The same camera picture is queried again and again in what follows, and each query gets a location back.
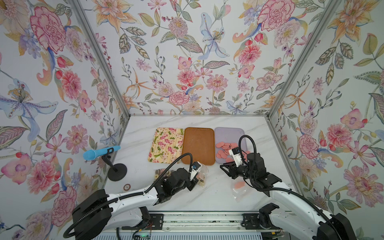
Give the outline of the bag of pink cookies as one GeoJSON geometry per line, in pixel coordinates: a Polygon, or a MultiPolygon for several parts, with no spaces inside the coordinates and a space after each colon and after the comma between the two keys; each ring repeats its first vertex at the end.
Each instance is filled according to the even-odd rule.
{"type": "Polygon", "coordinates": [[[242,201],[252,190],[243,179],[236,179],[231,185],[232,195],[236,202],[242,201]]]}

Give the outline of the bag of cream cookies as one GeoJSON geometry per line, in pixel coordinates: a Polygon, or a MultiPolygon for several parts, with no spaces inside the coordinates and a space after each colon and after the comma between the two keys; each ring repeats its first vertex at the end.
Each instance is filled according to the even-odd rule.
{"type": "Polygon", "coordinates": [[[209,173],[208,167],[203,165],[203,164],[201,164],[200,171],[196,175],[196,178],[198,180],[198,185],[199,186],[201,186],[203,188],[205,187],[208,173],[209,173]]]}

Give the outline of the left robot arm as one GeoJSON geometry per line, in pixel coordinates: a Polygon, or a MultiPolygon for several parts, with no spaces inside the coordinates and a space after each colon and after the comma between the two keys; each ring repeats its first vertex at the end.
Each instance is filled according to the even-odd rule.
{"type": "Polygon", "coordinates": [[[144,229],[151,220],[149,207],[169,201],[178,192],[192,191],[200,169],[180,168],[168,177],[159,177],[152,186],[127,194],[106,194],[98,190],[74,208],[73,223],[64,238],[92,240],[102,231],[120,227],[144,229]]]}

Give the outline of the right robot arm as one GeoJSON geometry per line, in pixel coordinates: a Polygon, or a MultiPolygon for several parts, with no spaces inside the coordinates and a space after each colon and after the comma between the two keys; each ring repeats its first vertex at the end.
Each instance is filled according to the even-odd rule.
{"type": "Polygon", "coordinates": [[[260,154],[241,155],[220,166],[230,178],[243,178],[253,189],[275,200],[261,207],[255,217],[246,216],[244,227],[269,230],[278,227],[301,240],[355,240],[352,225],[342,214],[333,215],[289,188],[280,178],[267,171],[260,154]]]}

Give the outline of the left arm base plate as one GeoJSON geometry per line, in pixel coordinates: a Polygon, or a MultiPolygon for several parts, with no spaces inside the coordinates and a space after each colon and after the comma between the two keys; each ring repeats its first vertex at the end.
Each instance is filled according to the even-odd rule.
{"type": "Polygon", "coordinates": [[[162,230],[164,224],[164,214],[150,214],[149,219],[144,219],[134,227],[123,226],[121,230],[137,231],[137,230],[162,230]]]}

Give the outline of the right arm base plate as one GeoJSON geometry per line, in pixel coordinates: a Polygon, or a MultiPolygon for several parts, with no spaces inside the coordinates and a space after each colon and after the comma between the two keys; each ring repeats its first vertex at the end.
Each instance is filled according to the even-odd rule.
{"type": "Polygon", "coordinates": [[[270,215],[273,210],[279,208],[278,205],[269,203],[259,209],[258,213],[242,214],[243,221],[241,226],[246,230],[276,229],[277,227],[273,225],[270,215]]]}

